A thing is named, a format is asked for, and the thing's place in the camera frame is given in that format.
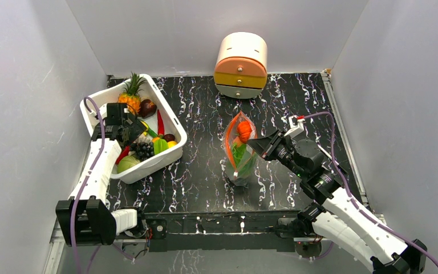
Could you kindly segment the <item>green toy star fruit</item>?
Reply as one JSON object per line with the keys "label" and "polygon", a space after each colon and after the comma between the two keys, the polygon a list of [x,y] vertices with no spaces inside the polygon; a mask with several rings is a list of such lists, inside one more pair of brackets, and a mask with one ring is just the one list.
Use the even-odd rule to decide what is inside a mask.
{"label": "green toy star fruit", "polygon": [[168,142],[163,138],[156,137],[152,140],[152,142],[155,155],[158,155],[169,148]]}

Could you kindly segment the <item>dark brown toy mangosteen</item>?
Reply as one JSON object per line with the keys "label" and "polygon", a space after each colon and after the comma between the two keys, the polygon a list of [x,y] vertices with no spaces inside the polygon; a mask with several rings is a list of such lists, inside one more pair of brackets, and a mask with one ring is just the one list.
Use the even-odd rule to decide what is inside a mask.
{"label": "dark brown toy mangosteen", "polygon": [[150,99],[144,99],[140,103],[140,109],[138,112],[139,117],[146,119],[154,115],[157,111],[156,104]]}

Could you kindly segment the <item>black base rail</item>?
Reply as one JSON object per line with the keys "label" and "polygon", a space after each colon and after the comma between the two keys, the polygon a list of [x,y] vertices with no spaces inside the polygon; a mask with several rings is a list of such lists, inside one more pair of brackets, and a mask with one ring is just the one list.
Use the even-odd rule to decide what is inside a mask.
{"label": "black base rail", "polygon": [[329,242],[318,232],[305,233],[288,223],[297,210],[143,213],[152,230],[151,252],[202,250],[258,250],[319,252]]}

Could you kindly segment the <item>small yellow toy fruit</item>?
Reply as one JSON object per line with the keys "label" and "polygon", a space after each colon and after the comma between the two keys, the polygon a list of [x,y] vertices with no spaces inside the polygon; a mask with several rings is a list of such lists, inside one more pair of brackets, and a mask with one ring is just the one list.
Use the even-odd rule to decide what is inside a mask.
{"label": "small yellow toy fruit", "polygon": [[168,146],[168,148],[172,148],[172,147],[174,147],[174,146],[176,146],[177,145],[177,142],[176,141],[169,141],[169,142],[167,142],[167,146]]}

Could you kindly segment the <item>toy pineapple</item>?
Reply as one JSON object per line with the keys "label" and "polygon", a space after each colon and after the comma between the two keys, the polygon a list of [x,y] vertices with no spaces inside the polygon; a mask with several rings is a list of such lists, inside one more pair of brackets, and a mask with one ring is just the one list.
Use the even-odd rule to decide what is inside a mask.
{"label": "toy pineapple", "polygon": [[140,110],[141,97],[139,92],[142,91],[142,85],[146,80],[139,74],[132,72],[129,81],[125,81],[125,87],[120,93],[117,102],[125,103],[129,111],[138,114]]}

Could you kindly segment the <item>green toy lettuce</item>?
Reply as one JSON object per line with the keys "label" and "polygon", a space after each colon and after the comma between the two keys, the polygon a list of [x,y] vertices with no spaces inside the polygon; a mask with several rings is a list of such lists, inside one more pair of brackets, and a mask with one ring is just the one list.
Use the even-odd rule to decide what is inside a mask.
{"label": "green toy lettuce", "polygon": [[231,147],[232,161],[229,162],[228,177],[238,181],[249,177],[256,166],[257,154],[247,144],[234,143]]}

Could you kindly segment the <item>green toy cabbage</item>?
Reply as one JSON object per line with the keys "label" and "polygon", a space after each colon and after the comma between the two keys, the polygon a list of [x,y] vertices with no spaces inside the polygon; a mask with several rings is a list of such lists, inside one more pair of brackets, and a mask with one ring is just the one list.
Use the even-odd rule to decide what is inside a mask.
{"label": "green toy cabbage", "polygon": [[122,158],[122,160],[117,165],[117,173],[122,173],[140,163],[140,160],[133,155],[128,155]]}

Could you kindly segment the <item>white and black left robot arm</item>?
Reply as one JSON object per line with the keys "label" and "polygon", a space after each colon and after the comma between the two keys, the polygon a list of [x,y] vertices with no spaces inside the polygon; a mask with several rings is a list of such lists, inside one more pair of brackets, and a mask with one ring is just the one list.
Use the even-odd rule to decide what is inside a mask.
{"label": "white and black left robot arm", "polygon": [[147,221],[137,208],[110,211],[106,207],[112,170],[123,145],[144,132],[125,103],[108,103],[106,113],[98,114],[90,150],[78,183],[66,200],[60,200],[55,213],[66,244],[111,245],[116,236],[127,231],[133,237],[147,232]]}

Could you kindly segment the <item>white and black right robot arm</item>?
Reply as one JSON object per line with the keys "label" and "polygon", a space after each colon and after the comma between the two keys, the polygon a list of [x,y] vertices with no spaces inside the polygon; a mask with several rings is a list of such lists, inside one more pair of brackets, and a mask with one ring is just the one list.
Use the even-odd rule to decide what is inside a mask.
{"label": "white and black right robot arm", "polygon": [[261,158],[277,160],[300,178],[313,200],[295,218],[280,218],[274,227],[280,237],[319,235],[361,261],[371,273],[422,273],[427,250],[418,239],[409,244],[388,231],[380,220],[349,196],[343,172],[329,170],[330,157],[310,139],[292,141],[280,131],[247,142]]}

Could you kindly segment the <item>clear zip bag orange zipper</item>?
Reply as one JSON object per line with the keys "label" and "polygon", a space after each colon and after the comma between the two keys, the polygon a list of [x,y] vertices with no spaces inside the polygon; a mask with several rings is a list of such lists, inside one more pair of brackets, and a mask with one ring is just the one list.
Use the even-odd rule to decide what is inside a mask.
{"label": "clear zip bag orange zipper", "polygon": [[235,186],[248,185],[254,173],[257,154],[247,141],[257,138],[256,126],[240,111],[226,126],[222,135],[222,146],[226,154],[226,177]]}

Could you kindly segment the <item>dark red toy plum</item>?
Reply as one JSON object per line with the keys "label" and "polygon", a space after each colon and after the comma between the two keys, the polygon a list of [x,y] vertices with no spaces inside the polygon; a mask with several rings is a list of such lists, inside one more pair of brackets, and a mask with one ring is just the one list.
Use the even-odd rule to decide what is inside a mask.
{"label": "dark red toy plum", "polygon": [[163,139],[164,139],[166,142],[172,142],[172,141],[175,141],[175,140],[176,140],[176,137],[175,137],[173,134],[165,134],[165,135],[163,136]]}

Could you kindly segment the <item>white plastic food bin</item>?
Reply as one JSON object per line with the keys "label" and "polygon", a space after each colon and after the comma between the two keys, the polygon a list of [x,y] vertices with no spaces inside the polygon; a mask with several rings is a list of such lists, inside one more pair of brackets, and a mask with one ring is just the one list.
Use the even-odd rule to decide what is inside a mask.
{"label": "white plastic food bin", "polygon": [[[143,179],[144,177],[180,159],[183,154],[183,146],[187,141],[187,134],[183,126],[179,122],[178,117],[168,104],[168,101],[162,94],[160,88],[158,88],[155,81],[147,74],[140,74],[140,77],[143,77],[146,80],[146,82],[142,85],[143,92],[141,94],[154,101],[158,105],[157,108],[160,110],[166,133],[170,132],[171,134],[174,134],[178,144],[121,173],[117,172],[117,165],[114,165],[110,179],[121,180],[127,184],[132,184],[140,179]],[[97,106],[101,108],[103,105],[112,103],[114,99],[117,99],[128,82],[130,82],[130,79],[127,79],[125,82],[117,84],[108,89],[91,94],[89,97],[92,98]],[[86,129],[91,136],[95,126],[99,123],[98,119],[95,119],[94,115],[92,115],[92,113],[86,109],[83,101],[80,102],[80,110],[83,115]],[[157,125],[156,115],[146,118],[144,121],[153,128],[155,128]]]}

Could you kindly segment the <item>round pastel drawer cabinet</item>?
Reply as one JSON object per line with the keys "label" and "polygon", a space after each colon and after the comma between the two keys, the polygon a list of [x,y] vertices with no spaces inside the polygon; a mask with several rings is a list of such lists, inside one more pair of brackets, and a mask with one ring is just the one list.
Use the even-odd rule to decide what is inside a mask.
{"label": "round pastel drawer cabinet", "polygon": [[257,34],[235,32],[221,42],[213,74],[220,94],[236,99],[257,97],[267,81],[267,44]]}

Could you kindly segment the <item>red toy chili pepper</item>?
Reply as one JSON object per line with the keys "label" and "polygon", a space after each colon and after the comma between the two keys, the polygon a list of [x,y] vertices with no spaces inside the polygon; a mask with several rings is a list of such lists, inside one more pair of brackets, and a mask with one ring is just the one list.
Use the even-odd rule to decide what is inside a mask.
{"label": "red toy chili pepper", "polygon": [[117,157],[115,164],[118,165],[121,160],[129,155],[129,151],[130,151],[130,146],[126,146],[122,152],[120,153],[120,155]]}

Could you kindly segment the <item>black toy grape bunch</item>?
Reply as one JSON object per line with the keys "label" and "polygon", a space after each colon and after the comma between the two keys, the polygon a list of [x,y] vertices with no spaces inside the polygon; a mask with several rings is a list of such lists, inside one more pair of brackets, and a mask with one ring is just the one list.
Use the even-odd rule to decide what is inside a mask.
{"label": "black toy grape bunch", "polygon": [[129,147],[129,151],[132,153],[132,156],[141,162],[155,155],[153,142],[132,143]]}

